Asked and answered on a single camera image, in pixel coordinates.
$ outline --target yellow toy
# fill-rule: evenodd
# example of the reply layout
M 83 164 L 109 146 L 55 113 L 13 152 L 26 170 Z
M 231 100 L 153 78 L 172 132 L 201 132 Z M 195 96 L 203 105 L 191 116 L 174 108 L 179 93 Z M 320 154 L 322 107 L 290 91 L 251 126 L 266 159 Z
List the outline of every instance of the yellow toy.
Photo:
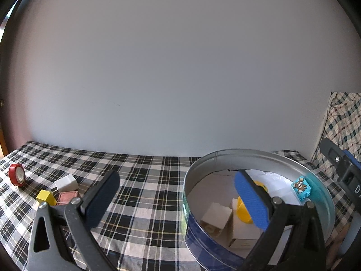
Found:
M 266 192 L 268 192 L 267 187 L 266 187 L 263 183 L 261 183 L 261 182 L 259 182 L 259 181 L 255 181 L 255 184 L 257 184 L 257 185 L 259 185 L 259 186 L 262 186 L 263 189 L 264 189 Z M 245 222 L 245 223 L 249 223 L 249 224 L 253 223 L 252 218 L 250 217 L 250 214 L 249 214 L 249 212 L 247 211 L 247 208 L 246 208 L 246 206 L 244 205 L 244 203 L 243 203 L 243 201 L 242 201 L 242 199 L 241 199 L 240 197 L 238 197 L 236 214 L 237 214 L 238 218 L 239 218 L 241 221 L 243 221 L 243 222 Z
M 56 205 L 56 200 L 53 196 L 53 194 L 47 190 L 41 190 L 40 193 L 37 195 L 37 201 L 39 203 L 47 202 L 51 206 Z

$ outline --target metal screw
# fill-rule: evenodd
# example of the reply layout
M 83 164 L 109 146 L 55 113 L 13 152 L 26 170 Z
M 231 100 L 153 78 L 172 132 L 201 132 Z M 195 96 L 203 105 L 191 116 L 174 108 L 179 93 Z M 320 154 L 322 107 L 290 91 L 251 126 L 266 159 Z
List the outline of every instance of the metal screw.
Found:
M 42 203 L 39 205 L 39 208 L 40 208 L 40 209 L 44 209 L 44 208 L 46 208 L 47 205 L 48 205 L 47 202 L 42 202 Z
M 308 208 L 308 209 L 313 209 L 313 208 L 315 207 L 315 204 L 314 204 L 313 202 L 311 202 L 311 201 L 308 201 L 308 202 L 306 203 L 306 205 L 307 205 L 307 208 Z
M 81 198 L 77 197 L 77 198 L 72 199 L 72 200 L 70 201 L 70 203 L 71 203 L 72 205 L 77 205 L 77 204 L 80 203 L 81 200 L 82 200 Z
M 281 199 L 280 197 L 274 196 L 274 197 L 272 198 L 272 202 L 273 202 L 275 205 L 281 205 L 283 201 L 282 201 L 282 199 Z

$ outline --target round metal tin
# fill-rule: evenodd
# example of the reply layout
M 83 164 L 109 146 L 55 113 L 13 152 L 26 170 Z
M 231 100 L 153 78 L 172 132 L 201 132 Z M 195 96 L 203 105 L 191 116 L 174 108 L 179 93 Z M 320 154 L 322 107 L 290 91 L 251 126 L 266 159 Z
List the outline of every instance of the round metal tin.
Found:
M 243 258 L 212 239 L 196 221 L 187 196 L 207 175 L 221 170 L 257 169 L 275 172 L 291 181 L 303 175 L 312 188 L 310 199 L 316 205 L 325 241 L 335 224 L 335 206 L 326 186 L 310 170 L 286 157 L 247 149 L 230 149 L 210 153 L 198 159 L 188 170 L 183 183 L 183 215 L 181 228 L 185 243 L 195 259 L 207 270 L 231 271 L 243 263 Z

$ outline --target tape roll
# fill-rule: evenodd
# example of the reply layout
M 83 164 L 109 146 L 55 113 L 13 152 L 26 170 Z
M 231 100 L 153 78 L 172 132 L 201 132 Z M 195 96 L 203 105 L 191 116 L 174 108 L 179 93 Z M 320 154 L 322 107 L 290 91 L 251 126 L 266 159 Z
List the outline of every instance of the tape roll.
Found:
M 11 164 L 9 178 L 13 185 L 23 186 L 25 184 L 25 170 L 21 164 Z

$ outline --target pink block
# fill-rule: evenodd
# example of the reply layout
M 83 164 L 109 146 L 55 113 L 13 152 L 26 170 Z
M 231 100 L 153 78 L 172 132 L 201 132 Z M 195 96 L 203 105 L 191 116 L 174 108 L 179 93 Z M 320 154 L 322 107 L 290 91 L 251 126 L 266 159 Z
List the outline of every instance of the pink block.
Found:
M 80 196 L 77 190 L 72 192 L 63 192 L 59 193 L 58 202 L 56 203 L 57 206 L 66 205 L 68 204 L 73 198 Z

